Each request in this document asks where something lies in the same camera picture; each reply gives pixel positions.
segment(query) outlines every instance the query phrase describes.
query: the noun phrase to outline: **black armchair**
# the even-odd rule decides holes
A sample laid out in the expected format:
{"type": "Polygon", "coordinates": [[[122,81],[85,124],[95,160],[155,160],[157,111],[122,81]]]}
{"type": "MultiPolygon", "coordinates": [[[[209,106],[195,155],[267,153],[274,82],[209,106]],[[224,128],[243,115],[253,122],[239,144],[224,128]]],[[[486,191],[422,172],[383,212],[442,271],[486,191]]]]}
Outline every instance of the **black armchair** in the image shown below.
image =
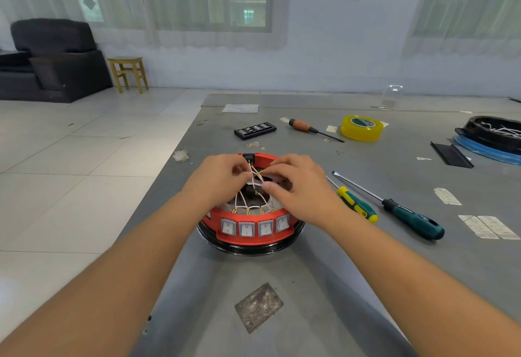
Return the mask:
{"type": "Polygon", "coordinates": [[[70,103],[112,87],[87,23],[21,20],[11,34],[19,52],[0,51],[0,100],[70,103]]]}

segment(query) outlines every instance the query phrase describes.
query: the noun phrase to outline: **red circular housing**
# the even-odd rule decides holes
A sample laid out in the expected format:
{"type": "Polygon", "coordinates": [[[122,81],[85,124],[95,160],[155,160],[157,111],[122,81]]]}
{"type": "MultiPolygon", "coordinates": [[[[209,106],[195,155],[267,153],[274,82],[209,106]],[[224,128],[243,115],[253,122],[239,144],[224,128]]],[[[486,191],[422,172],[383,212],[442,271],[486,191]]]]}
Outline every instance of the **red circular housing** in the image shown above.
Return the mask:
{"type": "MultiPolygon", "coordinates": [[[[255,153],[253,166],[264,169],[276,159],[274,155],[255,153]]],[[[216,233],[219,241],[246,247],[282,241],[293,235],[294,227],[300,221],[283,208],[260,215],[237,214],[213,208],[202,222],[216,233]]]]}

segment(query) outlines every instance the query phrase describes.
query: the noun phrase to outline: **packing tape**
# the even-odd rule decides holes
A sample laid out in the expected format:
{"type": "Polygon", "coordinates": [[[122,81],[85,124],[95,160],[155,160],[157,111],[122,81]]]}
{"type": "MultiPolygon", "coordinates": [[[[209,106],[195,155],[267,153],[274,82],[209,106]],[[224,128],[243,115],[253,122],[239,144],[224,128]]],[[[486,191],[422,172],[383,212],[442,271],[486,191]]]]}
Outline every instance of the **packing tape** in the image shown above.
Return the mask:
{"type": "Polygon", "coordinates": [[[374,142],[380,138],[383,124],[371,117],[345,116],[342,120],[340,132],[350,139],[361,142],[374,142]]]}

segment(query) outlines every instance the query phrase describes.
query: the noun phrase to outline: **gray workbench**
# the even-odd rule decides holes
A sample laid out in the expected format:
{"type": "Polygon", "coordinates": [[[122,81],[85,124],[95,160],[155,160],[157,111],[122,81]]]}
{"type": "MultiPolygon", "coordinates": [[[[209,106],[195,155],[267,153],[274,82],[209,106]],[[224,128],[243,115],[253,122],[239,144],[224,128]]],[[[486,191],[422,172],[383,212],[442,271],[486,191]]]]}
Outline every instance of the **gray workbench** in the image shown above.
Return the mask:
{"type": "MultiPolygon", "coordinates": [[[[424,213],[446,229],[427,242],[383,213],[378,227],[521,321],[521,241],[480,239],[459,214],[491,215],[521,235],[521,167],[462,151],[475,168],[445,165],[429,143],[449,143],[474,111],[521,119],[521,104],[504,98],[406,97],[403,111],[375,110],[377,95],[211,95],[152,184],[121,235],[163,205],[208,155],[260,151],[233,135],[239,127],[269,121],[275,133],[257,139],[265,152],[309,154],[327,173],[337,170],[381,197],[424,213]],[[257,114],[222,113],[227,103],[259,103],[257,114]],[[280,117],[298,118],[319,130],[343,116],[363,114],[389,125],[377,142],[325,141],[291,129],[280,117]],[[200,126],[198,122],[208,120],[200,126]],[[416,157],[432,158],[418,161],[416,157]],[[463,204],[446,205],[433,188],[451,191],[463,204]]],[[[146,336],[133,356],[401,356],[415,355],[380,301],[329,236],[306,225],[285,250],[239,257],[209,246],[195,231],[153,309],[146,336]],[[248,334],[234,306],[269,282],[284,306],[248,334]]]]}

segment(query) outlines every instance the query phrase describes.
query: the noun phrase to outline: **hand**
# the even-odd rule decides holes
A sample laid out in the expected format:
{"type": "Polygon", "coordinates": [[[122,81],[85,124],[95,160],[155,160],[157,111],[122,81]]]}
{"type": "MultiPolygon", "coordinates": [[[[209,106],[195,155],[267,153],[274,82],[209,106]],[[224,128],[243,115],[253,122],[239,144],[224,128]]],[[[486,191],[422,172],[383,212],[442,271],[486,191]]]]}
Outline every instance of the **hand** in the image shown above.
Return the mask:
{"type": "Polygon", "coordinates": [[[192,173],[181,192],[203,204],[206,213],[232,199],[251,178],[250,165],[243,156],[214,155],[192,173]]]}
{"type": "Polygon", "coordinates": [[[264,182],[262,188],[300,220],[325,228],[332,223],[332,214],[345,211],[345,205],[331,189],[322,168],[307,155],[279,157],[262,174],[290,180],[291,191],[270,181],[264,182]]]}

